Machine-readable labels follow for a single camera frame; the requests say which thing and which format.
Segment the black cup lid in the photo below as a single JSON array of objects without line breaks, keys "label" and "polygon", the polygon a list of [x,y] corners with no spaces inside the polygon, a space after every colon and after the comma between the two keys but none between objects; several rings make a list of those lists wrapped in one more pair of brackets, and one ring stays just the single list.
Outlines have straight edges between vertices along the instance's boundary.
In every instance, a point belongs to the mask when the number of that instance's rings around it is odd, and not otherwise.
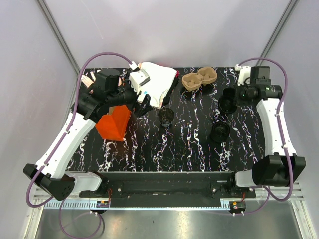
[{"label": "black cup lid", "polygon": [[224,122],[216,122],[212,126],[212,130],[210,132],[210,139],[216,143],[223,143],[227,140],[230,134],[230,127],[228,124]]},{"label": "black cup lid", "polygon": [[221,96],[219,98],[218,108],[223,114],[232,114],[237,110],[234,99],[228,96]]}]

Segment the black tall coffee cup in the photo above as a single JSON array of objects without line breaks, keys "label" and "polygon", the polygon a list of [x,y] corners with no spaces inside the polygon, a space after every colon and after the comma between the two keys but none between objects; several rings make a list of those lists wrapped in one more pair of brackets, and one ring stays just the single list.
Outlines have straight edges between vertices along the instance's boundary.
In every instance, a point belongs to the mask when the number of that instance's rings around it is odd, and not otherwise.
[{"label": "black tall coffee cup", "polygon": [[161,108],[158,113],[158,118],[163,127],[169,128],[174,119],[174,111],[171,108]]}]

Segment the orange paper bag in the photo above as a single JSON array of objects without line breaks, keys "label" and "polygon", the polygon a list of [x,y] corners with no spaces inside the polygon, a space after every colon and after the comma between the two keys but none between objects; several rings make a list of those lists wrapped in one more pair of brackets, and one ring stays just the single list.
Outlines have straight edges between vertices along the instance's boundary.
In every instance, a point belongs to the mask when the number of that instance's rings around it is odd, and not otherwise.
[{"label": "orange paper bag", "polygon": [[125,105],[112,107],[95,128],[104,140],[123,141],[130,116],[131,111]]}]

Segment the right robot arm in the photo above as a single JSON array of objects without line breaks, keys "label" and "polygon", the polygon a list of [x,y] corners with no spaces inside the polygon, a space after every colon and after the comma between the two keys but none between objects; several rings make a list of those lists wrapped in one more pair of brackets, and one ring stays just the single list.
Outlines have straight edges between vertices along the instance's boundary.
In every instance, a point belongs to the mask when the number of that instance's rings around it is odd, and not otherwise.
[{"label": "right robot arm", "polygon": [[283,90],[273,85],[267,66],[235,66],[239,73],[235,85],[235,102],[239,106],[253,105],[260,117],[265,140],[265,155],[251,170],[235,174],[226,185],[231,197],[238,197],[244,187],[290,187],[306,166],[298,156],[289,137],[283,103]]}]

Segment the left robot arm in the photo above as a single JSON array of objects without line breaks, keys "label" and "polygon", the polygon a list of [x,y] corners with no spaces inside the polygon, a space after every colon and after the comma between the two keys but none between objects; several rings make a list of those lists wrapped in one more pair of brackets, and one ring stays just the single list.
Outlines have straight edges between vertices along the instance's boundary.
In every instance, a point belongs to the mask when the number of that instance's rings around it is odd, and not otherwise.
[{"label": "left robot arm", "polygon": [[108,185],[99,173],[67,173],[67,165],[84,137],[111,107],[129,106],[140,115],[151,109],[151,97],[143,89],[149,81],[149,73],[139,67],[125,78],[116,69],[99,71],[95,81],[78,92],[73,111],[47,152],[35,164],[25,165],[23,172],[31,180],[27,192],[36,185],[58,201],[82,191],[103,197]]}]

